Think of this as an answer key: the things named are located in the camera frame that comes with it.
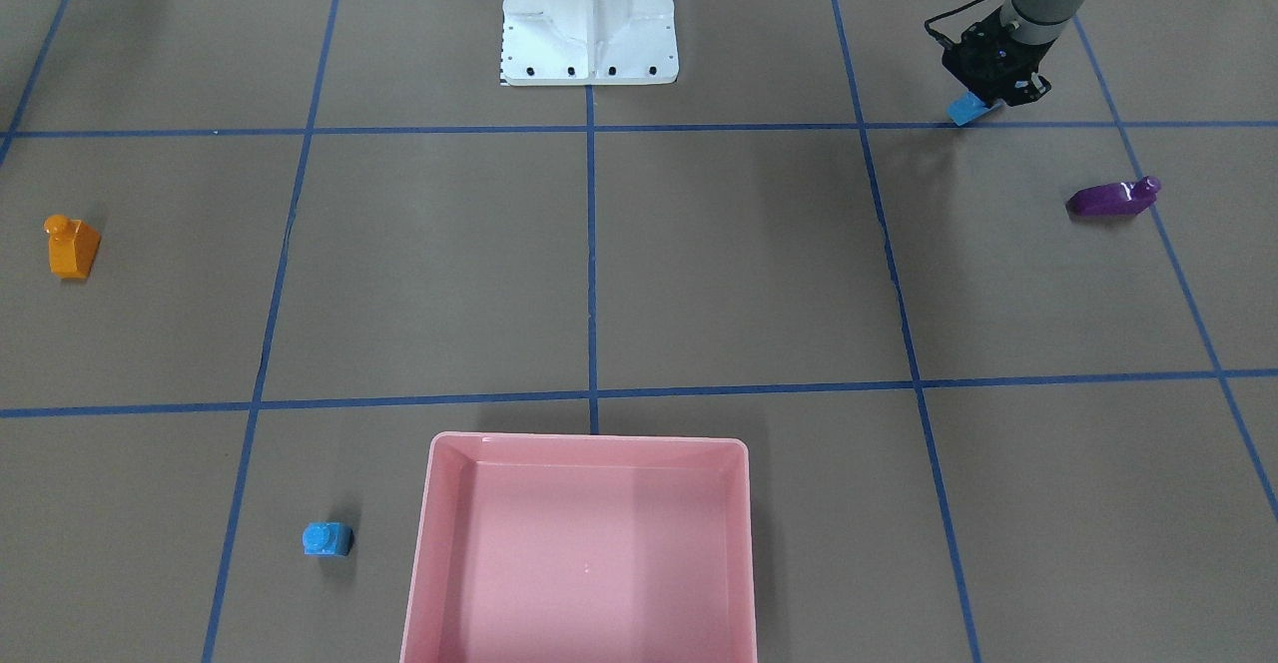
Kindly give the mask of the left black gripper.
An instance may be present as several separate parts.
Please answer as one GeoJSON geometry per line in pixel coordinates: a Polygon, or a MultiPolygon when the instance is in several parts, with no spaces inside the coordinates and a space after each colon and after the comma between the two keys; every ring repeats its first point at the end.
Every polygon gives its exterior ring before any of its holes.
{"type": "Polygon", "coordinates": [[[944,49],[944,70],[966,89],[956,100],[958,107],[999,107],[999,95],[1006,105],[1019,107],[1051,93],[1051,82],[1039,72],[1051,43],[1022,43],[1012,34],[1013,27],[993,11],[944,49]]]}

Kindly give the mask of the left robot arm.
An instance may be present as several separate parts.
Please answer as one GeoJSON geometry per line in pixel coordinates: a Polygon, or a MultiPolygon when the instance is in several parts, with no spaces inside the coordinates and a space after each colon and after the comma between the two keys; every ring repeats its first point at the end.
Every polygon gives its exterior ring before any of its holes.
{"type": "Polygon", "coordinates": [[[955,125],[967,125],[1002,105],[1019,107],[1049,95],[1042,59],[1082,3],[1086,0],[999,0],[996,11],[967,26],[958,40],[937,31],[935,18],[924,20],[927,34],[942,46],[942,66],[964,86],[964,96],[947,109],[955,125]]]}

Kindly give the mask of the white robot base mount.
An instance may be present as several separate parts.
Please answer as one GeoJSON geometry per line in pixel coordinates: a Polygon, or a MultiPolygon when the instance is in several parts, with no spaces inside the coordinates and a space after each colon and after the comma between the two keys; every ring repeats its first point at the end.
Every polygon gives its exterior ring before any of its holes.
{"type": "Polygon", "coordinates": [[[674,0],[504,0],[498,80],[512,87],[667,86],[674,0]]]}

